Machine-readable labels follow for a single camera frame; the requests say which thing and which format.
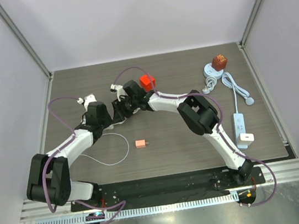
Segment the white cube charger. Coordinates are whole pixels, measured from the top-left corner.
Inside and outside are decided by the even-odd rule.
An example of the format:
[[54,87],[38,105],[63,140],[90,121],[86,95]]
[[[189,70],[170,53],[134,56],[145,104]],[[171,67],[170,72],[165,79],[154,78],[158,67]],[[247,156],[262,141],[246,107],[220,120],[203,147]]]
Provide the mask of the white cube charger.
[[243,148],[248,148],[249,145],[251,145],[254,140],[255,140],[255,138],[254,138],[253,134],[244,132],[239,135],[239,144]]

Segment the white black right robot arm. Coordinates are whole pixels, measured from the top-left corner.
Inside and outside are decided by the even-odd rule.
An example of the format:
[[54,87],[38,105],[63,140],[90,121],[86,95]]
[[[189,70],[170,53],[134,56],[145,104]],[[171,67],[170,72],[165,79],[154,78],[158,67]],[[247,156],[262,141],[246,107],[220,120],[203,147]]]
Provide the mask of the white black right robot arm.
[[194,134],[206,138],[220,154],[237,185],[246,185],[252,175],[253,164],[246,158],[222,128],[217,109],[196,90],[188,94],[165,94],[151,90],[146,92],[135,81],[125,85],[112,84],[110,91],[117,99],[111,104],[114,109],[113,124],[121,124],[138,110],[166,111],[181,116]]

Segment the light blue power strip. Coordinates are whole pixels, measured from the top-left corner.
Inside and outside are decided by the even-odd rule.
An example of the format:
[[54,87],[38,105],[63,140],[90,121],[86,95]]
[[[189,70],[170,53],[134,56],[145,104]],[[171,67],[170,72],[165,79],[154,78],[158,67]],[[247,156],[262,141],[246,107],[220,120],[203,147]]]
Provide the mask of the light blue power strip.
[[241,148],[246,149],[246,148],[243,148],[239,144],[239,135],[241,133],[246,133],[245,123],[244,123],[244,115],[241,114],[241,113],[234,113],[233,114],[233,120],[234,120],[234,135],[235,135],[235,139],[236,139],[236,145],[240,149]]

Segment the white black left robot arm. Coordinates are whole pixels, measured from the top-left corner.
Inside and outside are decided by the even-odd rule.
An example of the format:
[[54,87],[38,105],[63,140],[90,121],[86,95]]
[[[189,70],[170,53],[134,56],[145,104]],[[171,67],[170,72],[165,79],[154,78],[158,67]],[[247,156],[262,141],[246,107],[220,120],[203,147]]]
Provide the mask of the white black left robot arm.
[[27,198],[46,203],[53,213],[58,206],[76,200],[82,200],[90,209],[99,207],[102,197],[94,190],[96,184],[71,181],[70,166],[96,143],[111,123],[104,103],[89,103],[81,124],[65,142],[49,153],[39,153],[31,159]]

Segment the pink plug adapter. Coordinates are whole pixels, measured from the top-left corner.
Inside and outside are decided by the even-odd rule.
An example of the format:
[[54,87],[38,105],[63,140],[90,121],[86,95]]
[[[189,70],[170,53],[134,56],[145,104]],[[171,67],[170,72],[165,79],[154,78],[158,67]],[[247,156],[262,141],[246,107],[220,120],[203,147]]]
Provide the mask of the pink plug adapter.
[[139,149],[139,148],[146,148],[146,146],[147,146],[148,144],[149,144],[149,142],[147,142],[147,141],[144,140],[144,139],[135,141],[135,146],[136,146],[137,149]]

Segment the orange-red cube socket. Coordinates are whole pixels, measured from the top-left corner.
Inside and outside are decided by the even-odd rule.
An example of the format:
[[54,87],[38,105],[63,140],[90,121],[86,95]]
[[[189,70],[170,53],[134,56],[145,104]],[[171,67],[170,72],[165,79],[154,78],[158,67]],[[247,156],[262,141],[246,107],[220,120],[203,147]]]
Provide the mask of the orange-red cube socket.
[[152,76],[143,75],[139,78],[140,85],[146,92],[151,91],[156,86],[156,80]]

